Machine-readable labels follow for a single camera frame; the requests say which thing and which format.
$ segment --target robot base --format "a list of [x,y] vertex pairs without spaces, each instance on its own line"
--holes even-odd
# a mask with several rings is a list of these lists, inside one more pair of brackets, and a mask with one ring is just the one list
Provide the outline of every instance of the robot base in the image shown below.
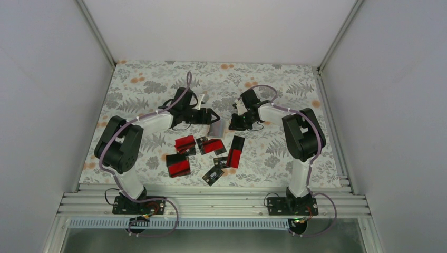
[[292,216],[292,215],[306,215],[309,216],[310,208],[312,215],[318,215],[317,200],[315,198],[309,198],[306,202],[300,203],[296,206],[295,211],[291,210],[287,204],[286,198],[270,197],[267,198],[268,215],[271,216]]
[[[152,197],[147,196],[145,199],[150,198],[164,198],[165,197]],[[145,203],[135,203],[130,201],[126,196],[119,195],[115,197],[115,203],[113,204],[112,213],[114,215],[146,215],[146,214],[154,214],[154,215],[162,215],[164,214],[164,207],[166,206],[166,202],[164,200],[155,200]]]

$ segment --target glass panel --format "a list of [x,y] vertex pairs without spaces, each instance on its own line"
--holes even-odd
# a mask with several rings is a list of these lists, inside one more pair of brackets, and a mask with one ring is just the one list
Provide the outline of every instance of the glass panel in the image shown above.
[[[306,234],[322,231],[329,219],[314,219]],[[164,232],[146,230],[145,233]],[[70,252],[365,252],[357,219],[338,219],[326,234],[292,237],[276,230],[177,230],[164,238],[137,238],[124,229],[70,229],[65,253]]]

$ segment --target table surface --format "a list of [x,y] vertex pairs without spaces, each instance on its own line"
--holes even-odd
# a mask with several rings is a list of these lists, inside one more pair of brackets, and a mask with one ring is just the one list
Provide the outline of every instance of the table surface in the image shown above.
[[[93,151],[109,119],[118,115],[133,119],[152,112],[164,101],[173,98],[178,87],[186,86],[186,73],[192,72],[191,89],[195,94],[207,93],[203,107],[212,108],[229,124],[235,99],[249,87],[268,84],[278,90],[276,103],[301,110],[311,108],[326,136],[327,145],[315,161],[311,186],[340,187],[339,177],[328,136],[323,104],[317,93],[310,66],[279,64],[241,64],[174,61],[121,61],[113,74],[101,116],[96,126],[80,183],[111,183],[110,174],[99,169]],[[271,99],[273,91],[260,87],[261,100]],[[188,125],[180,124],[176,129]],[[285,187],[290,180],[292,157],[289,154],[282,126],[263,123],[256,132],[225,130],[223,143],[229,150],[234,135],[246,138],[238,169],[224,169],[224,175],[213,186]],[[190,157],[191,175],[170,178],[166,155],[175,154],[175,140],[188,135],[205,136],[208,126],[192,125],[184,131],[166,130],[143,135],[135,168],[145,184],[208,186],[202,176],[211,169],[214,152]]]

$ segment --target ventilation grille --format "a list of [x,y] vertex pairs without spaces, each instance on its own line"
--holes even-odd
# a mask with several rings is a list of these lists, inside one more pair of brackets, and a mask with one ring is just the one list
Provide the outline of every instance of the ventilation grille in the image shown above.
[[[173,218],[151,218],[133,228],[170,229],[176,220]],[[70,228],[127,228],[129,218],[72,218]],[[177,229],[269,229],[288,228],[287,219],[197,219],[180,218]]]

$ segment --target black and red block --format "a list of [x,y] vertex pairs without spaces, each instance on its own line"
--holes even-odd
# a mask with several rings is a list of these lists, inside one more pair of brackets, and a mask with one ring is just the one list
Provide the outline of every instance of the black and red block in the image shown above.
[[192,135],[177,139],[175,145],[177,152],[179,152],[180,154],[191,152],[192,148],[194,148],[194,154],[196,154],[195,146],[196,142],[194,141],[194,136]]
[[227,152],[227,149],[225,149],[222,140],[219,139],[208,140],[208,138],[206,137],[201,137],[198,138],[196,141],[197,145],[199,146],[201,154],[207,154],[214,151],[216,155],[220,155]]
[[238,168],[240,156],[242,155],[242,148],[244,147],[245,138],[234,136],[231,143],[231,149],[228,152],[227,166]]
[[191,175],[189,159],[184,154],[170,154],[166,156],[166,167],[171,178]]

